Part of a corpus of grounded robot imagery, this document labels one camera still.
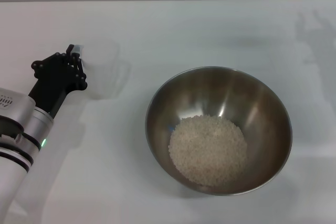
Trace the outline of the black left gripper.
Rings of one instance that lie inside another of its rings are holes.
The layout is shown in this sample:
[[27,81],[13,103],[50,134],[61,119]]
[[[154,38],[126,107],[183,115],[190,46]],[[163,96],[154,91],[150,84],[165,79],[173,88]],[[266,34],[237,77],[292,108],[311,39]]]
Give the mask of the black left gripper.
[[36,107],[56,116],[66,96],[73,91],[85,90],[88,86],[79,54],[71,54],[70,44],[65,53],[55,53],[44,60],[31,64],[37,82],[29,93]]

